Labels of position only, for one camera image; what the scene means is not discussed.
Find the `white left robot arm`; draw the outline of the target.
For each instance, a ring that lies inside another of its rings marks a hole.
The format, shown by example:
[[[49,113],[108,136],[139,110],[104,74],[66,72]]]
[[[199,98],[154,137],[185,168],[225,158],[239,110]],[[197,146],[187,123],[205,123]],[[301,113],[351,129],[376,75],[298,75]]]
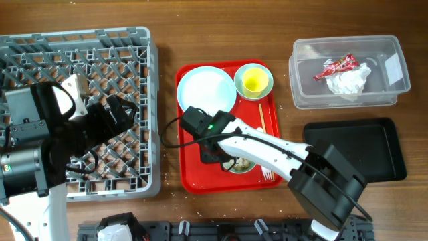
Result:
[[[71,119],[75,106],[62,114],[54,97],[33,102],[38,118],[23,120],[23,136],[19,126],[7,128],[6,137],[15,144],[5,144],[1,151],[1,214],[25,240],[69,240],[65,173],[96,170],[71,167],[70,159],[91,154],[97,165],[93,148],[130,129],[138,108],[111,95],[107,108],[93,104],[87,114]]]

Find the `red snack wrapper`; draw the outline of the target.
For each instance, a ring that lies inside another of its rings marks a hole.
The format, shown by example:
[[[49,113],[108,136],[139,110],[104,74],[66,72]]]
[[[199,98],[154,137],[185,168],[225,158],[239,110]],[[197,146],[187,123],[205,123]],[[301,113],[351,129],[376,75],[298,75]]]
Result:
[[[315,81],[318,81],[323,77],[330,76],[339,72],[353,70],[359,66],[360,64],[358,63],[357,59],[352,54],[347,54],[338,61],[327,65],[327,67],[324,68],[323,72],[315,75],[313,79]]]

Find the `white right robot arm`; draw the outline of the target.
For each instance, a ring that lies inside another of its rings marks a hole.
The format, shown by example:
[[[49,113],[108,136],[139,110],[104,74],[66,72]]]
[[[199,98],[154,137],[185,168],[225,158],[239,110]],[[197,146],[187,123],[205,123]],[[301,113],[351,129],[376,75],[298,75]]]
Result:
[[[335,240],[353,210],[371,215],[358,203],[366,178],[331,143],[293,143],[256,130],[227,112],[209,116],[200,110],[186,128],[194,140],[212,153],[242,157],[273,171],[313,220],[311,229]]]

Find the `white napkin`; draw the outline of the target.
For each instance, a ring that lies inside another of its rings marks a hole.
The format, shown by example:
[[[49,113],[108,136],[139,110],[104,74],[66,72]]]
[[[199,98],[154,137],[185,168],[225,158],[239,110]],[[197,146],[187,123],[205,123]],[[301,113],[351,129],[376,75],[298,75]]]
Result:
[[[359,67],[326,76],[326,83],[329,90],[339,95],[341,98],[355,102],[358,94],[362,94],[366,79],[370,75],[371,69],[367,63],[362,63]]]

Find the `green bowl with rice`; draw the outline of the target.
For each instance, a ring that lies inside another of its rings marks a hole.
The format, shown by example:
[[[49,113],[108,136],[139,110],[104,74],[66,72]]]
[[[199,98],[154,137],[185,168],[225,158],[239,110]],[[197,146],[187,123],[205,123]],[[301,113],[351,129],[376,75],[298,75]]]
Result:
[[[256,164],[248,159],[238,158],[230,159],[228,162],[222,163],[224,170],[235,173],[243,174],[250,172]]]

